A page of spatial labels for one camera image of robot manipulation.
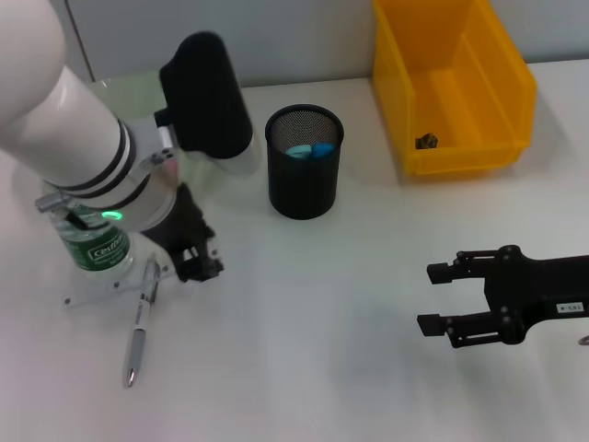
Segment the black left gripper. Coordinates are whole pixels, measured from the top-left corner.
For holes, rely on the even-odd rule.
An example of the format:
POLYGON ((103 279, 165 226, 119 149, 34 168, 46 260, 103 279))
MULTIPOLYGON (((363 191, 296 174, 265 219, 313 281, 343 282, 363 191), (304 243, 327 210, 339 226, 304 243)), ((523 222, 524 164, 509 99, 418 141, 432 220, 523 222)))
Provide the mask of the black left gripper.
POLYGON ((167 253, 184 283, 213 279, 225 269, 219 252, 209 252, 208 240, 214 237, 214 231, 206 224, 185 183, 177 188, 170 212, 143 235, 167 253))

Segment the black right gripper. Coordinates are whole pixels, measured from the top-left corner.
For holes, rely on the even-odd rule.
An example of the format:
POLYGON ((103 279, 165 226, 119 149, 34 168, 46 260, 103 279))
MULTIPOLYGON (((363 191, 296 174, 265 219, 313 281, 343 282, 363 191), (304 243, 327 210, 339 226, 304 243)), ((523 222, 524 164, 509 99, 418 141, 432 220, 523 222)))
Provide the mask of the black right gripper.
POLYGON ((425 337, 447 336, 453 348, 520 344, 540 322, 589 318, 589 256, 534 260, 517 246, 459 251, 451 263, 428 264, 433 285, 485 279, 490 312, 418 315, 425 337))

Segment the silver ballpoint pen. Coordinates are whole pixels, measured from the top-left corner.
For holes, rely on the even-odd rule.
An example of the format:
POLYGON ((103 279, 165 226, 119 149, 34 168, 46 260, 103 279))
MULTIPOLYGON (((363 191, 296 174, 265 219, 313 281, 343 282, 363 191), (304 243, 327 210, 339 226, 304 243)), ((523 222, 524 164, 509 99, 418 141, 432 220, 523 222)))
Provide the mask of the silver ballpoint pen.
POLYGON ((123 366, 122 385, 124 388, 132 387, 141 371, 147 335, 146 328, 151 307, 156 300, 160 275, 160 264, 157 262, 156 257, 152 256, 145 264, 139 303, 123 366))

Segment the clear plastic ruler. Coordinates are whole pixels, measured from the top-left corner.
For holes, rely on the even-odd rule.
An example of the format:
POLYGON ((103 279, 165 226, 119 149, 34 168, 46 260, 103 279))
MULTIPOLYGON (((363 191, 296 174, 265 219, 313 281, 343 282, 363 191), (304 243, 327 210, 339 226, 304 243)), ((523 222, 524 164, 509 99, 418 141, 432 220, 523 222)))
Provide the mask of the clear plastic ruler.
POLYGON ((76 308, 86 304, 96 303, 113 297, 127 294, 139 294, 144 276, 146 261, 155 256, 161 267, 159 283, 168 278, 176 278, 176 269, 172 260, 162 250, 149 250, 140 254, 136 252, 133 268, 130 272, 115 283, 106 283, 89 279, 75 267, 62 271, 60 282, 63 288, 60 289, 62 305, 65 308, 76 308))

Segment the clear water bottle green label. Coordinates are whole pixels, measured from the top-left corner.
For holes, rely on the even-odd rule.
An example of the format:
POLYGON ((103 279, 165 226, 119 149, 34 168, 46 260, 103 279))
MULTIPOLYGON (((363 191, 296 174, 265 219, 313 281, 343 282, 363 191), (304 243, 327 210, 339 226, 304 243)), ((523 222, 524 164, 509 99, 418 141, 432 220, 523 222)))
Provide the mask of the clear water bottle green label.
POLYGON ((115 283, 133 268, 130 237, 101 215, 70 204, 51 211, 49 218, 75 266, 89 279, 115 283))

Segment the blue scissors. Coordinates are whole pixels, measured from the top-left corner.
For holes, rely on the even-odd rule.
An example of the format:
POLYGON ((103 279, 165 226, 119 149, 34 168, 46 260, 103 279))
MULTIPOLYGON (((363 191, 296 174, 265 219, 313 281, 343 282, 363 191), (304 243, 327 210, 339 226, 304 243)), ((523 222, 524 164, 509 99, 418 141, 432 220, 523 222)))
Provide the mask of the blue scissors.
POLYGON ((331 143, 313 145, 295 145, 286 150, 286 155, 298 159, 316 159, 329 155, 334 150, 331 143))

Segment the black mesh pen cup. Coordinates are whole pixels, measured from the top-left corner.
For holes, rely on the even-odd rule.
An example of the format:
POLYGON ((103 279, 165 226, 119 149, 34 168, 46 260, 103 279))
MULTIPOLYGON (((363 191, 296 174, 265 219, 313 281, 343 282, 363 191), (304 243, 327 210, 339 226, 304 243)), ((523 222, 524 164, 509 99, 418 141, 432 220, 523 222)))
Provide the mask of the black mesh pen cup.
POLYGON ((271 205, 292 219, 308 220, 327 213, 336 199, 344 129, 330 110, 295 104, 276 111, 265 126, 271 205), (295 145, 331 143, 334 150, 316 159, 286 155, 295 145))

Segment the pale green wavy fruit bowl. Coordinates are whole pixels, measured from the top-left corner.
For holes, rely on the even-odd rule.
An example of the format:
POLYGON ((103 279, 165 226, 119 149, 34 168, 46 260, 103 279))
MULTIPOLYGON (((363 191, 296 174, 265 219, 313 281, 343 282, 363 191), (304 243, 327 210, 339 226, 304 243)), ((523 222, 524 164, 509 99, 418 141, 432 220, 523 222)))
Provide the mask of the pale green wavy fruit bowl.
POLYGON ((0 124, 0 149, 36 172, 59 201, 148 229, 170 212, 180 184, 191 191, 180 169, 179 186, 170 184, 168 160, 238 155, 233 96, 213 81, 87 87, 66 72, 36 108, 0 124))

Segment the yellow plastic storage bin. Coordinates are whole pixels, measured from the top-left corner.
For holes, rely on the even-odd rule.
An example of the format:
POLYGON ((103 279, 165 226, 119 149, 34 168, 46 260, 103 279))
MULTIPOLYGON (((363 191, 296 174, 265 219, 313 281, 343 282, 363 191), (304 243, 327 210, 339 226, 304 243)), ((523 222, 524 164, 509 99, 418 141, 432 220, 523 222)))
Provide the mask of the yellow plastic storage bin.
POLYGON ((374 0, 373 82, 413 176, 511 165, 532 140, 537 83, 489 0, 374 0), (435 149, 415 139, 438 137, 435 149))

